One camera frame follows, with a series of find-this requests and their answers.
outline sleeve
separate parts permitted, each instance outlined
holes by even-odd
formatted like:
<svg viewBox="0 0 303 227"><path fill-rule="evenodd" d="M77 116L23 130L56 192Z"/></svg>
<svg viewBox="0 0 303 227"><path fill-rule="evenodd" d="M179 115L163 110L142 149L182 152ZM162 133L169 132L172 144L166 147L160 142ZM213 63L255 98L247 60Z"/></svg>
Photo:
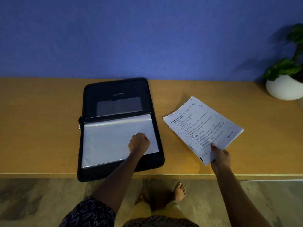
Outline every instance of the sleeve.
<svg viewBox="0 0 303 227"><path fill-rule="evenodd" d="M66 217L62 220L59 227L72 226L109 226L113 227L116 214L106 204L95 198L87 197L80 202Z"/></svg>

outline white vase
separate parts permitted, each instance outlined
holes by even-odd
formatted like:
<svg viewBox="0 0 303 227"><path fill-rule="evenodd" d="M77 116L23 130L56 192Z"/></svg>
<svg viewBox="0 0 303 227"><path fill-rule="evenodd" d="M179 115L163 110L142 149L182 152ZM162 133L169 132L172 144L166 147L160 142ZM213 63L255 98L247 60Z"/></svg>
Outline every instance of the white vase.
<svg viewBox="0 0 303 227"><path fill-rule="evenodd" d="M303 97L303 83L288 75L281 75L275 81L267 80L266 89L277 99L295 100Z"/></svg>

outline wooden table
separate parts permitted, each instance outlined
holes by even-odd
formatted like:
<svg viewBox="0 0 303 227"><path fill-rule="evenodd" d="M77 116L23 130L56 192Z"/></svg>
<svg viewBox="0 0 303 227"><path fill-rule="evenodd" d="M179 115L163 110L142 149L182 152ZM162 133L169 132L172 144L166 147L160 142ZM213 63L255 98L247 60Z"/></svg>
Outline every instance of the wooden table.
<svg viewBox="0 0 303 227"><path fill-rule="evenodd" d="M0 176L76 177L85 85L106 80L0 78ZM195 96L244 128L229 145L239 179L303 178L303 111L253 82L150 80L165 153L161 168L134 177L214 178L162 121Z"/></svg>

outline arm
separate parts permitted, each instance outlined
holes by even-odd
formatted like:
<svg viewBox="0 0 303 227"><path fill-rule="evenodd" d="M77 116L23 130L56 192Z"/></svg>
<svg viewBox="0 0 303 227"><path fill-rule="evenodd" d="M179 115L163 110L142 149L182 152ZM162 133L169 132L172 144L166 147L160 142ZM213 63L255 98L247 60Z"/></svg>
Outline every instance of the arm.
<svg viewBox="0 0 303 227"><path fill-rule="evenodd" d="M270 224L257 210L245 194L231 170L230 154L211 145L215 160L211 167L217 177L232 227L270 227Z"/></svg>
<svg viewBox="0 0 303 227"><path fill-rule="evenodd" d="M150 145L142 133L132 137L128 148L130 155L93 192L92 197L108 205L117 214L136 165Z"/></svg>

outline hand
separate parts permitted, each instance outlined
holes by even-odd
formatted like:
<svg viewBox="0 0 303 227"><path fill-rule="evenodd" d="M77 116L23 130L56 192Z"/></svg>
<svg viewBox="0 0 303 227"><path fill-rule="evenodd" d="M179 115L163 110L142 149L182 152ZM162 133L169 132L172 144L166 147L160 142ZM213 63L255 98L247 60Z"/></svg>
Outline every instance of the hand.
<svg viewBox="0 0 303 227"><path fill-rule="evenodd" d="M230 170L230 154L228 151L218 149L214 143L211 144L211 149L215 154L215 159L211 162L214 174L218 175L222 170Z"/></svg>
<svg viewBox="0 0 303 227"><path fill-rule="evenodd" d="M150 143L151 142L148 140L145 134L138 133L132 136L131 140L129 141L128 148L131 153L138 153L140 156L142 156L148 149Z"/></svg>

